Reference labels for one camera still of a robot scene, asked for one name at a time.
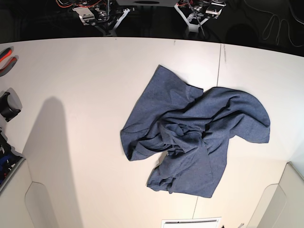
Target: red plier handle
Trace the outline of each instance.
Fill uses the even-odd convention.
[[[2,62],[2,60],[4,60],[5,58],[7,58],[8,56],[11,55],[13,51],[11,50],[11,48],[7,48],[5,49],[1,54],[0,54],[0,63]],[[11,61],[2,69],[0,69],[0,77],[5,76],[12,68],[13,66],[17,63],[17,59],[16,57],[13,57],[11,59]]]

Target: white tabletop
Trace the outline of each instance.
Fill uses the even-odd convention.
[[[0,89],[12,87],[23,108],[5,134],[25,154],[33,181],[47,187],[60,227],[157,228],[162,219],[207,217],[238,227],[249,222],[263,190],[278,183],[294,144],[303,139],[303,108],[297,100],[303,95],[298,89],[301,57],[151,38],[53,39],[0,49],[10,46],[19,60],[0,78]],[[154,192],[146,182],[159,156],[129,162],[123,153],[119,132],[158,65],[205,90],[217,83],[243,89],[269,112],[271,143],[233,139],[227,169],[211,199]],[[279,73],[281,88],[275,80]],[[288,96],[275,96],[281,90]],[[281,102],[281,109],[273,102]],[[290,108],[296,114],[287,121]]]

